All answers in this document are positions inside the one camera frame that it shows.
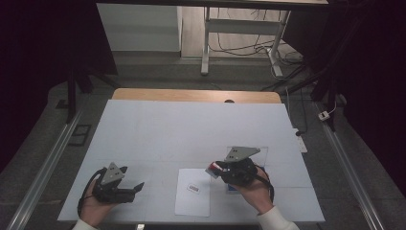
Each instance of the black object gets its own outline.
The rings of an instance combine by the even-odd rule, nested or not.
[[[257,179],[268,187],[269,197],[272,202],[274,201],[274,187],[271,182],[269,182],[269,178],[266,180],[258,175],[258,168],[251,158],[245,158],[237,162],[216,161],[215,163],[222,168],[222,170],[213,171],[213,173],[217,176],[221,176],[224,183],[247,187]],[[259,168],[265,172],[266,176],[268,176],[265,168]]]
[[[106,203],[129,203],[134,201],[135,194],[143,189],[144,182],[135,186],[134,189],[119,189],[118,186],[122,182],[121,179],[102,185],[103,174],[96,180],[95,188],[93,189],[93,196],[100,201]],[[121,167],[120,171],[125,173],[127,167]]]
[[[134,201],[135,195],[143,189],[144,182],[135,186],[134,189],[119,189],[118,186],[122,182],[122,178],[124,177],[123,173],[126,172],[127,167],[119,168],[119,172],[116,169],[111,169],[112,167],[115,168],[117,166],[114,165],[114,163],[111,163],[109,169],[102,168],[92,175],[78,203],[79,216],[81,213],[83,202],[88,197],[94,196],[99,202],[103,203],[130,203]],[[96,180],[92,195],[86,196],[86,192],[89,189],[90,184],[97,175],[100,176]]]

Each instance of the paper card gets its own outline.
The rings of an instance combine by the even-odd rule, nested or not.
[[[210,176],[204,169],[179,170],[175,215],[210,216]]]

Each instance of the person's right hand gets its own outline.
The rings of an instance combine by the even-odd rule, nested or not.
[[[260,167],[257,167],[258,175],[268,180],[266,172],[264,172]],[[268,187],[255,179],[251,185],[246,187],[241,187],[237,185],[232,185],[242,194],[244,199],[251,204],[255,209],[258,210],[259,214],[262,215],[274,207],[274,204],[269,197]]]

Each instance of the electrical outlet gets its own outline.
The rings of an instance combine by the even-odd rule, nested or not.
[[[326,111],[324,111],[324,112],[322,112],[322,113],[319,113],[319,119],[320,119],[320,120],[325,121],[325,120],[327,120],[328,118],[329,118],[329,115],[328,115],[328,113],[327,113]]]
[[[299,131],[297,128],[293,128],[293,131],[296,135],[296,133]],[[298,137],[298,145],[299,145],[299,150],[301,151],[301,153],[305,153],[307,152],[307,148],[305,147],[305,142],[304,139],[299,135],[296,135]]]

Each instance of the small sticker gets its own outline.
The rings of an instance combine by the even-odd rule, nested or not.
[[[188,190],[193,192],[194,194],[200,194],[200,189],[199,189],[199,187],[197,187],[197,185],[189,184]]]

